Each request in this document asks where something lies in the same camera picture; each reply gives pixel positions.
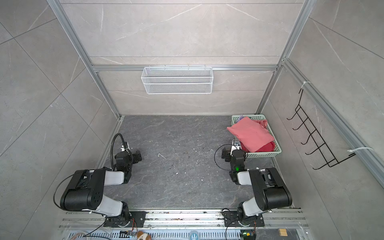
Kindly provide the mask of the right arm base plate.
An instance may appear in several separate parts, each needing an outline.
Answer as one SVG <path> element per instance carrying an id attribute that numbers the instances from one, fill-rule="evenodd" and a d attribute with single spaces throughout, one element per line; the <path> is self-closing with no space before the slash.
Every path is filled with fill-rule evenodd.
<path id="1" fill-rule="evenodd" d="M 225 227 L 264 227 L 265 222 L 262 215 L 242 218 L 237 211 L 224 209 L 221 211 Z"/>

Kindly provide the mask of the pink t shirt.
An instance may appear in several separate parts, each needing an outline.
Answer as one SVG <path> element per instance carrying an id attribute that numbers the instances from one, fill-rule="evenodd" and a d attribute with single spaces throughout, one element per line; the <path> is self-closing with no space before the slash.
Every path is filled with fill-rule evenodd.
<path id="1" fill-rule="evenodd" d="M 253 153 L 264 145 L 275 142 L 275 138 L 270 134 L 267 126 L 267 120 L 252 120 L 244 117 L 231 127 L 227 127 L 227 130 Z"/>

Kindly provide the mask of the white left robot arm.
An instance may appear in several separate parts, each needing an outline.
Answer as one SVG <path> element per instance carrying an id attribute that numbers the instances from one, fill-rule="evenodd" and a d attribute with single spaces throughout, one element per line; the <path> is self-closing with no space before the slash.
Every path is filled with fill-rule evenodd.
<path id="1" fill-rule="evenodd" d="M 116 164 L 108 169 L 78 170 L 60 199 L 60 208 L 69 212 L 91 212 L 106 217 L 108 223 L 126 225 L 132 219 L 128 204 L 107 197 L 105 186 L 127 184 L 132 176 L 132 168 L 142 160 L 140 151 L 119 152 L 115 155 Z"/>

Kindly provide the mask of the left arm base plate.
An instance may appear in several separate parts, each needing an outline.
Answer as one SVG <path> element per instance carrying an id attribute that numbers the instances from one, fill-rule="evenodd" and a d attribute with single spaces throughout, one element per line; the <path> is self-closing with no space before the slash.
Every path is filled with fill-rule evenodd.
<path id="1" fill-rule="evenodd" d="M 103 227 L 105 228 L 142 228 L 146 219 L 147 212 L 133 211 L 130 215 L 121 214 L 117 217 L 107 217 Z"/>

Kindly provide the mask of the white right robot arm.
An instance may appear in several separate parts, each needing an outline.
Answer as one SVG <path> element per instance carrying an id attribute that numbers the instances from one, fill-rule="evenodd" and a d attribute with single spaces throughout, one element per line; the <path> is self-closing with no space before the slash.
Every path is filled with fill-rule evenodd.
<path id="1" fill-rule="evenodd" d="M 262 213 L 290 207 L 293 198 L 276 168 L 247 170 L 247 154 L 236 147 L 224 148 L 221 158 L 230 164 L 228 170 L 233 183 L 239 186 L 251 186 L 254 196 L 239 204 L 235 219 L 243 225 L 260 217 Z"/>

